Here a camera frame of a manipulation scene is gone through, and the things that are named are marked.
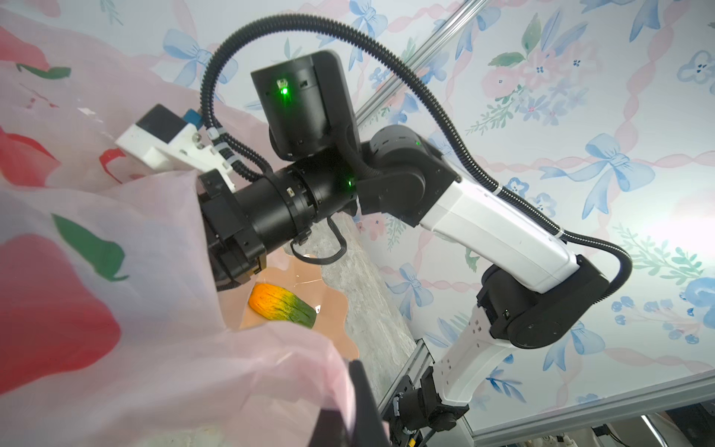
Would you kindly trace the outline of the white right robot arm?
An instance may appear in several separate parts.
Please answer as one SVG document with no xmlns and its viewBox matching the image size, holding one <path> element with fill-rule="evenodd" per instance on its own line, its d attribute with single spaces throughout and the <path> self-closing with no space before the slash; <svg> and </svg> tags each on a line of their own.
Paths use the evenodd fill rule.
<svg viewBox="0 0 715 447">
<path fill-rule="evenodd" d="M 562 339 L 610 284 L 571 238 L 547 230 L 457 172 L 428 141 L 401 125 L 359 141 L 338 56 L 320 51 L 255 71 L 252 81 L 285 169 L 236 193 L 202 176 L 201 210 L 219 290 L 260 272 L 266 255 L 303 242 L 337 212 L 387 213 L 450 238 L 487 259 L 478 303 L 445 358 L 418 387 L 404 387 L 384 412 L 393 435 L 452 428 L 478 385 L 512 348 Z"/>
</svg>

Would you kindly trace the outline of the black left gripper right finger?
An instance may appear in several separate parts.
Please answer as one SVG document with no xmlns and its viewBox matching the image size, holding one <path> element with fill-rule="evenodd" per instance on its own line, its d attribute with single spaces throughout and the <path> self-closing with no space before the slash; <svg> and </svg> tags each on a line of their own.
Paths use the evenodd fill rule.
<svg viewBox="0 0 715 447">
<path fill-rule="evenodd" d="M 355 447 L 389 447 L 384 421 L 372 396 L 370 382 L 361 361 L 348 364 L 355 389 L 356 420 L 351 445 Z"/>
</svg>

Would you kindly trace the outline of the orange green papaya fruit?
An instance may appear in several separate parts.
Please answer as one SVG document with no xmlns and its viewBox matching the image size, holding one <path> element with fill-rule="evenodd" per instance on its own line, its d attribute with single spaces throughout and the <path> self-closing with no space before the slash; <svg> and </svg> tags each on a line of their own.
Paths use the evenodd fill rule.
<svg viewBox="0 0 715 447">
<path fill-rule="evenodd" d="M 249 306 L 260 316 L 272 321 L 290 321 L 312 329 L 318 312 L 287 289 L 268 283 L 256 283 Z"/>
</svg>

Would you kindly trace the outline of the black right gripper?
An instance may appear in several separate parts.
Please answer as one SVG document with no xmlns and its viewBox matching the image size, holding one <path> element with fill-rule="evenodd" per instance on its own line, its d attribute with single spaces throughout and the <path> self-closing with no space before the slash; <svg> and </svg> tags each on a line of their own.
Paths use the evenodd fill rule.
<svg viewBox="0 0 715 447">
<path fill-rule="evenodd" d="M 326 266 L 347 252 L 347 242 L 333 214 L 357 210 L 352 172 L 338 161 L 299 161 L 232 192 L 216 171 L 198 177 L 198 196 L 206 231 L 210 267 L 218 290 L 248 283 L 266 269 L 267 255 L 285 244 L 295 248 L 325 221 L 339 243 L 337 253 L 312 258 L 296 253 L 307 264 Z"/>
</svg>

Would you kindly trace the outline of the pink plastic bag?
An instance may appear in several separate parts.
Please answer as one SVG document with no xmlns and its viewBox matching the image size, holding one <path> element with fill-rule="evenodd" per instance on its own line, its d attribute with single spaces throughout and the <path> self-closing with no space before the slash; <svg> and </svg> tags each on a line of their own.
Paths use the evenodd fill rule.
<svg viewBox="0 0 715 447">
<path fill-rule="evenodd" d="M 287 322 L 235 332 L 210 272 L 192 172 L 153 174 L 115 138 L 198 94 L 154 67 L 165 20 L 139 5 L 104 40 L 1 9 L 1 443 L 119 446 L 218 427 L 304 446 L 355 424 L 346 364 Z"/>
</svg>

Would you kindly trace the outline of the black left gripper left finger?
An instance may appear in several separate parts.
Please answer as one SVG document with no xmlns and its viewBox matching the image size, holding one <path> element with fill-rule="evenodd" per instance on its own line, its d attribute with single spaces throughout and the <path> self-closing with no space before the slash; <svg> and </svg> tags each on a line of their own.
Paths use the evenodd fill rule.
<svg viewBox="0 0 715 447">
<path fill-rule="evenodd" d="M 321 410 L 317 420 L 317 447 L 348 447 L 349 433 L 339 411 Z"/>
</svg>

